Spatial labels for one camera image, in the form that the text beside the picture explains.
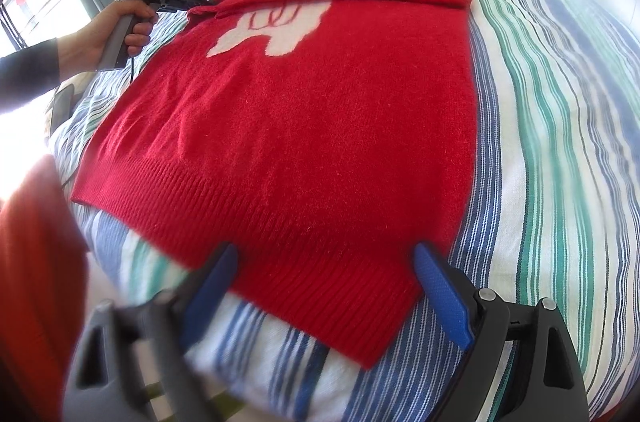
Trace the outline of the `person's left hand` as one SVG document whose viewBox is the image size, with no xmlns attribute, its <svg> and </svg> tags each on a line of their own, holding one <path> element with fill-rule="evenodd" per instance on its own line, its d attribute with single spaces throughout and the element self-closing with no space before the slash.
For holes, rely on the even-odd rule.
<svg viewBox="0 0 640 422">
<path fill-rule="evenodd" d="M 137 56 L 150 42 L 157 22 L 157 12 L 141 0 L 120 0 L 107 5 L 103 11 L 73 34 L 58 38 L 58 78 L 65 81 L 81 72 L 98 68 L 107 40 L 120 20 L 126 16 L 140 19 L 130 34 L 120 41 L 130 57 Z"/>
</svg>

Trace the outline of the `left forearm grey sleeve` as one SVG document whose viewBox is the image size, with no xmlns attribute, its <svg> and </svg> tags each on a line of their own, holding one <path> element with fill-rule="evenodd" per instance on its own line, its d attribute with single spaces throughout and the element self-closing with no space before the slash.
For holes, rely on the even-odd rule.
<svg viewBox="0 0 640 422">
<path fill-rule="evenodd" d="M 20 108 L 60 83 L 58 40 L 51 39 L 1 58 L 0 110 Z"/>
</svg>

